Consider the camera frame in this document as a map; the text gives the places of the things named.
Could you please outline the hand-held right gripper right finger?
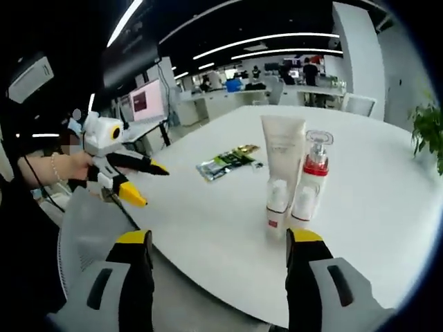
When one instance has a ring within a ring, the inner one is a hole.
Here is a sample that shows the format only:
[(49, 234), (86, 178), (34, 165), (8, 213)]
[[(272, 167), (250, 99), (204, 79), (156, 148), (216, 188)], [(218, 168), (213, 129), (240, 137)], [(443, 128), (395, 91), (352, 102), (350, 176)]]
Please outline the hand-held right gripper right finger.
[(377, 331), (395, 313), (372, 294), (370, 281), (310, 230), (286, 233), (285, 289), (289, 331)]

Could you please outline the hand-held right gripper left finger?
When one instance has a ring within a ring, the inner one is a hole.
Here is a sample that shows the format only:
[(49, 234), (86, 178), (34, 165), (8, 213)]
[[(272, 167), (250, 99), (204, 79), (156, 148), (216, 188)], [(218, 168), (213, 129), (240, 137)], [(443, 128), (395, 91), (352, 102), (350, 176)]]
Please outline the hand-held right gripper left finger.
[(56, 331), (153, 331), (152, 232), (122, 234), (104, 260), (66, 278), (66, 304), (48, 314)]

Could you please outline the person's left hand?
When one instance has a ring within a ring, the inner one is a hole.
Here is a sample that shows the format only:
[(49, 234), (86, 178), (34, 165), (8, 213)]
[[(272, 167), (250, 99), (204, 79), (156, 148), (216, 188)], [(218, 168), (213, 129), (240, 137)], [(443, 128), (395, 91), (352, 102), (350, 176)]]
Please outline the person's left hand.
[(55, 169), (61, 180), (87, 180), (89, 167), (92, 166), (92, 157), (84, 151), (72, 155), (57, 155), (53, 159)]

